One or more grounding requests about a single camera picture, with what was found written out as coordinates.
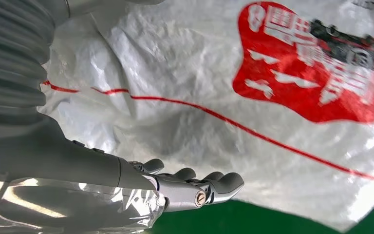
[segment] silver metal joint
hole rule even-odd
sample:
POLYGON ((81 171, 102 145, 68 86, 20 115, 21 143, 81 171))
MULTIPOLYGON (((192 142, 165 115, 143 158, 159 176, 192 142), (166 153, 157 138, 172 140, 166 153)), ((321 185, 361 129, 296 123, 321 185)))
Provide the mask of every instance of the silver metal joint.
POLYGON ((197 207, 202 207, 204 205, 205 201, 206 201, 206 194, 204 193, 204 191, 199 191, 196 194, 196 199, 195 199, 196 206, 197 207))

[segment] gray flexible hose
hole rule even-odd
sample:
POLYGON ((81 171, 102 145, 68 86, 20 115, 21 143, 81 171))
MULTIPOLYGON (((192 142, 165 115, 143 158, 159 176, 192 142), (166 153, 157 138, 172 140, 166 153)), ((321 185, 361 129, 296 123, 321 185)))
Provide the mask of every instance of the gray flexible hose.
POLYGON ((56 25, 68 17, 65 0, 0 0, 0 171, 8 180, 154 189, 125 160, 67 140, 55 120, 37 112, 45 104, 39 84, 47 74, 41 64, 49 59, 56 25))

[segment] plastic sack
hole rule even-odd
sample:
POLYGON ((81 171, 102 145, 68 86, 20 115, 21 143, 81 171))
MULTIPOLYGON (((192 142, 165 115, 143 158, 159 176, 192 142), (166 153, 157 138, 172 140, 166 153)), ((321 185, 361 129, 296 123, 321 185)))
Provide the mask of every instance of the plastic sack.
POLYGON ((2 234, 138 233, 151 228, 164 210, 165 199, 156 191, 41 178, 6 180, 0 173, 2 234))
POLYGON ((237 199, 340 231, 374 207, 373 3, 108 2, 46 69, 40 111, 90 148, 238 172, 237 199))

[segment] robotic hand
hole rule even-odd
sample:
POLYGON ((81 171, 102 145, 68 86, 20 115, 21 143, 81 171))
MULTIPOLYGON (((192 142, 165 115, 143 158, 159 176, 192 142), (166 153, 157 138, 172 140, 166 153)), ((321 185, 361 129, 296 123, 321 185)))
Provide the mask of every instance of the robotic hand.
POLYGON ((144 164, 130 162, 143 173, 166 199, 165 212, 197 209, 206 204, 230 200, 243 187, 242 177, 237 173, 223 175, 212 172, 204 179, 194 179, 196 173, 191 168, 183 168, 175 174, 157 174, 164 168, 159 159, 144 164))
POLYGON ((41 64, 56 26, 100 3, 0 0, 0 233, 134 231, 151 227, 163 211, 224 202, 243 187, 237 173, 201 180, 190 168, 158 174, 159 159, 127 162, 88 149, 37 112, 45 104, 41 64))

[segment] red line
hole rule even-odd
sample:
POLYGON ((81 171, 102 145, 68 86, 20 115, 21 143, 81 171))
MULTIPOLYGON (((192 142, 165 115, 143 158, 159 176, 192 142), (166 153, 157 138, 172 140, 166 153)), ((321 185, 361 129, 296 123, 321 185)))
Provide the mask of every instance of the red line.
MULTIPOLYGON (((61 92, 69 92, 69 93, 77 93, 79 92, 79 90, 75 90, 75 89, 67 89, 67 88, 62 88, 62 87, 58 87, 56 85, 53 85, 51 84, 49 81, 45 81, 43 84, 45 85, 49 85, 51 87, 51 89, 54 89, 54 90, 57 90, 57 91, 61 91, 61 92)), ((101 91, 97 88, 94 88, 92 87, 92 89, 102 93, 102 94, 107 94, 107 95, 110 95, 110 94, 114 94, 114 93, 129 93, 129 90, 128 89, 111 89, 111 90, 107 90, 107 91, 101 91)), ((272 143, 276 146, 279 146, 279 147, 282 147, 286 150, 289 150, 293 153, 296 153, 296 154, 299 154, 303 157, 306 157, 306 158, 309 158, 311 160, 314 160, 316 162, 319 162, 319 163, 322 163, 326 166, 329 166, 329 167, 332 167, 334 169, 337 169, 337 170, 340 170, 342 172, 345 172, 345 173, 349 173, 349 174, 352 174, 352 175, 355 175, 355 176, 358 176, 358 177, 362 177, 362 178, 366 178, 366 179, 371 179, 371 180, 374 180, 374 176, 373 175, 370 175, 370 174, 367 174, 367 173, 364 173, 364 172, 360 172, 360 171, 357 171, 357 170, 353 170, 353 169, 349 169, 349 168, 346 168, 346 167, 343 167, 343 166, 340 166, 340 165, 337 165, 335 163, 332 163, 330 161, 327 161, 323 158, 320 158, 318 156, 315 156, 315 155, 312 155, 312 154, 309 154, 309 153, 306 153, 304 151, 301 151, 301 150, 298 150, 296 148, 292 148, 288 145, 285 145, 283 143, 280 143, 272 138, 269 138, 267 136, 264 136, 232 119, 229 119, 225 116, 222 116, 220 115, 219 113, 216 113, 206 107, 203 107, 203 106, 199 106, 197 104, 193 104, 193 103, 189 103, 189 102, 185 102, 185 101, 181 101, 181 100, 175 100, 175 99, 170 99, 170 98, 165 98, 165 97, 151 97, 151 96, 133 96, 133 95, 130 95, 130 97, 134 100, 154 100, 154 101, 166 101, 166 102, 171 102, 171 103, 177 103, 177 104, 182 104, 182 105, 186 105, 186 106, 191 106, 191 107, 194 107, 196 109, 199 109, 199 110, 202 110, 218 119, 221 119, 227 123, 230 123, 231 125, 233 126, 236 126, 248 133, 250 133, 251 135, 255 136, 255 137, 258 137, 262 140, 265 140, 269 143, 272 143)))

